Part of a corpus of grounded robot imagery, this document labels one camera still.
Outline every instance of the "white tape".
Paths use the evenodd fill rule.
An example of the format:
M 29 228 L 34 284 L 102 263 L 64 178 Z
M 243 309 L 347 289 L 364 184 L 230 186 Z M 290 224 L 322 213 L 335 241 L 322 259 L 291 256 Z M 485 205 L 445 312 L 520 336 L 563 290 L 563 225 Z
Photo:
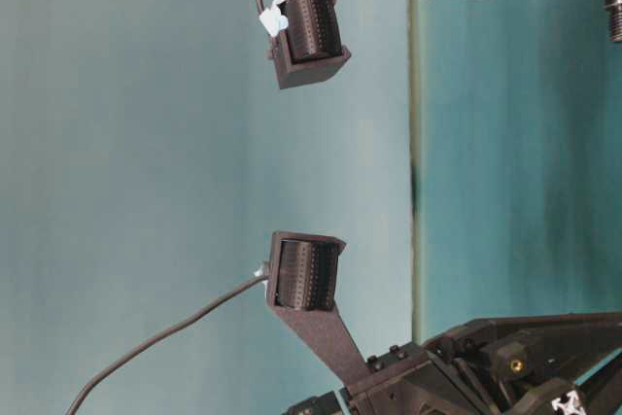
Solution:
M 255 277 L 260 277 L 262 275 L 264 275 L 265 272 L 263 272 L 263 266 L 261 268 L 259 268 L 257 271 L 255 271 Z M 265 295 L 268 295 L 268 281 L 261 281 L 263 283 L 263 286 L 265 287 Z
M 286 0 L 273 0 L 270 8 L 265 9 L 261 12 L 261 15 L 259 15 L 259 21 L 261 21 L 265 30 L 273 38 L 279 35 L 279 31 L 287 29 L 290 25 L 288 18 L 281 14 L 281 9 L 279 9 L 279 5 L 285 1 Z

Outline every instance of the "hex screw head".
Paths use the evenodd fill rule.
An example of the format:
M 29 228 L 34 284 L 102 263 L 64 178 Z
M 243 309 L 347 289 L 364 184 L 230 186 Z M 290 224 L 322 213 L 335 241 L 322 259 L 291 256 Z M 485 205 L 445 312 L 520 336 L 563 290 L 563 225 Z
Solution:
M 512 373 L 518 374 L 525 368 L 525 364 L 522 360 L 514 359 L 509 363 L 509 369 L 512 370 Z

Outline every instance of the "teal wall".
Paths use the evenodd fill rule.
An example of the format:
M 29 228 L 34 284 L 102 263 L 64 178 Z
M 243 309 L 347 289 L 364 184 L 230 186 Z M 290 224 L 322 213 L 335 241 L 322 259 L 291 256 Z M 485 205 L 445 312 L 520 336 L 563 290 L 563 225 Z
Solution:
M 341 0 L 353 59 L 281 93 L 252 0 L 0 0 L 4 411 L 64 413 L 276 228 L 350 243 L 338 298 L 366 353 L 408 339 L 406 0 L 383 1 Z M 335 388 L 256 289 L 81 413 L 267 415 Z
M 602 0 L 418 0 L 424 337 L 619 310 L 622 50 Z

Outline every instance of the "white sticker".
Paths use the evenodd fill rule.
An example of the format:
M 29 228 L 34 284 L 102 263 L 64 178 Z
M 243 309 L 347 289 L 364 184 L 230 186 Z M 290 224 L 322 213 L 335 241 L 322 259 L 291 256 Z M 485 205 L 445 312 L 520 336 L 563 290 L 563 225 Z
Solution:
M 259 15 L 259 21 L 261 21 L 265 30 L 273 38 L 276 38 L 280 31 L 287 29 L 290 25 L 288 18 L 281 13 L 281 9 L 279 8 L 279 5 L 285 1 L 286 0 L 273 0 L 270 8 L 265 9 L 261 12 L 261 15 Z
M 577 391 L 571 391 L 566 394 L 566 402 L 562 402 L 562 398 L 556 398 L 551 402 L 553 410 L 556 412 L 561 410 L 564 415 L 586 415 L 585 408 L 581 403 L 581 399 Z

